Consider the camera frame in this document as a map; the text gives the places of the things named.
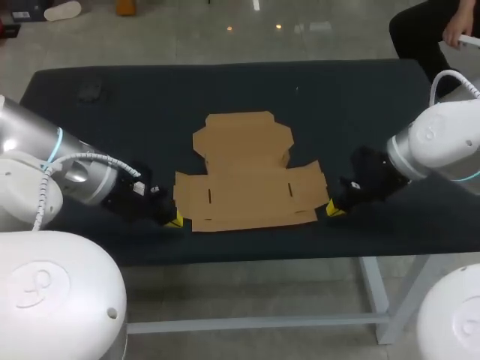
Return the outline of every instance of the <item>robot logo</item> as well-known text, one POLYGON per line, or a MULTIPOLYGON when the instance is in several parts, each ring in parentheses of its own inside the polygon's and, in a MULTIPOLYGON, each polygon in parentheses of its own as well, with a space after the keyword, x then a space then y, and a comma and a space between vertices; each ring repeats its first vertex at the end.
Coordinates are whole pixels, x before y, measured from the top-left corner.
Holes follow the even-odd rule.
POLYGON ((457 339, 469 350, 480 352, 480 296, 464 301, 453 316, 457 339))
POLYGON ((12 272, 8 282, 11 305, 29 315, 44 316, 60 307, 68 297, 70 278, 59 265, 35 261, 12 272))

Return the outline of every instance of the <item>black object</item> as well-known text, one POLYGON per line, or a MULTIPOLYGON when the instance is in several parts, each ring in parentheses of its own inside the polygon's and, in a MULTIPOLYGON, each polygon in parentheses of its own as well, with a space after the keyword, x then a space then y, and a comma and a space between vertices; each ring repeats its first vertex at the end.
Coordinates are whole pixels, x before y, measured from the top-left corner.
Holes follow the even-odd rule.
POLYGON ((16 23, 45 21, 44 12, 53 0, 7 0, 7 8, 16 23))
POLYGON ((102 206, 129 222, 150 219, 158 225, 164 225, 175 220, 175 204, 168 198, 166 189, 152 185, 152 171, 149 167, 135 161, 130 165, 142 175, 134 178, 125 171, 119 172, 117 181, 103 199, 102 206))
POLYGON ((20 32, 20 24, 3 25, 3 31, 0 34, 0 39, 14 39, 20 32))
MULTIPOLYGON (((305 61, 217 66, 84 67, 37 72, 22 105, 124 161, 148 164, 171 190, 175 171, 205 174, 192 134, 209 113, 268 110, 292 129, 290 167, 319 160, 330 194, 359 146, 386 140, 428 107, 430 85, 414 61, 305 61), (78 106, 85 78, 109 95, 78 106)), ((85 236, 121 266, 480 251, 480 200, 431 175, 344 217, 232 232, 126 223, 101 207, 64 199, 47 228, 85 236)))
POLYGON ((357 148, 350 162, 354 177, 340 177, 343 192, 332 197, 335 208, 345 212, 362 203, 384 201, 410 181, 395 169, 385 152, 367 146, 357 148))
POLYGON ((91 104, 100 100, 101 93, 102 80, 88 79, 80 86, 78 100, 81 103, 91 104))

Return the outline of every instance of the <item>person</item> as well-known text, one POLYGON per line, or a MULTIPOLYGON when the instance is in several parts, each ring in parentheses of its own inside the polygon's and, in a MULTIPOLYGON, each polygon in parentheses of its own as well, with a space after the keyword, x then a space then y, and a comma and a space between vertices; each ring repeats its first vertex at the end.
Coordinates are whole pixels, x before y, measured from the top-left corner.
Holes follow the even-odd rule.
MULTIPOLYGON (((465 34, 480 38, 480 5, 476 0, 427 0, 397 14, 390 21, 390 36, 400 59, 415 59, 428 79, 451 69, 439 42, 459 49, 458 38, 465 34)), ((439 82, 439 98, 460 83, 450 76, 439 82)))

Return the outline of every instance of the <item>tiled floor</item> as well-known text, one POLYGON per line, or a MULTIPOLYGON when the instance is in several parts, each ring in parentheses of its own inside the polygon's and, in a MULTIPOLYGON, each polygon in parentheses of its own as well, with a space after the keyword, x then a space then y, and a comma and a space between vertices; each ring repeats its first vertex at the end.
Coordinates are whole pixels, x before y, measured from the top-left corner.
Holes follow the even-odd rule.
MULTIPOLYGON (((139 15, 132 18, 117 17, 114 0, 85 0, 88 12, 76 19, 25 24, 17 39, 0 44, 0 93, 18 101, 32 74, 47 68, 391 58, 389 19, 420 0, 259 0, 259 11, 256 0, 138 1, 139 15)), ((449 54, 462 71, 478 73, 478 57, 449 54)), ((478 254, 451 258, 449 269, 480 261, 478 254)), ((410 263, 405 256, 380 259, 390 293, 410 263)), ((123 271, 130 321, 366 307, 354 259, 123 271)), ((392 346, 377 346, 371 327, 353 326, 132 336, 128 355, 136 360, 420 359, 413 323, 392 346)))

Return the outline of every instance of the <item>table leg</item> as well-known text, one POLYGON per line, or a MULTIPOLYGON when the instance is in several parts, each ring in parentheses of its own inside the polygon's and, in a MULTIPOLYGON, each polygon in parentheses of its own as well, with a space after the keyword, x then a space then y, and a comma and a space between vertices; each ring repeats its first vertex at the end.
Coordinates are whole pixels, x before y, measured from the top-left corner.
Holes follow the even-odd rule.
POLYGON ((378 325, 378 344, 393 344, 402 333, 409 318, 419 308, 428 290, 438 280, 441 268, 447 263, 447 255, 417 255, 410 270, 402 280, 397 295, 388 307, 390 321, 378 325))

